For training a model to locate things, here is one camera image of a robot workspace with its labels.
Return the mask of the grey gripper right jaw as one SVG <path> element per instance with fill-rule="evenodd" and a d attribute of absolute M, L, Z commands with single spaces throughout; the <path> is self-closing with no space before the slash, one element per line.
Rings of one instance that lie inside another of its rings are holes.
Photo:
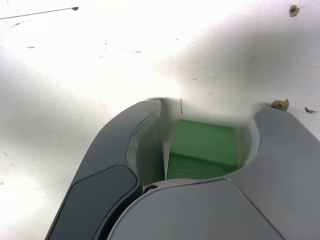
<path fill-rule="evenodd" d="M 249 163 L 222 177 L 173 179 L 131 203 L 110 240 L 317 240 L 320 142 L 291 113 L 254 115 Z"/>

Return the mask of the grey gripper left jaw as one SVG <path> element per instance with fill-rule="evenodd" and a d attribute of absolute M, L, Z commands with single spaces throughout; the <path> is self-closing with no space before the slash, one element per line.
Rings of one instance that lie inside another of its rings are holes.
<path fill-rule="evenodd" d="M 164 179 L 161 102 L 141 101 L 96 135 L 46 238 L 105 240 L 144 187 Z"/>

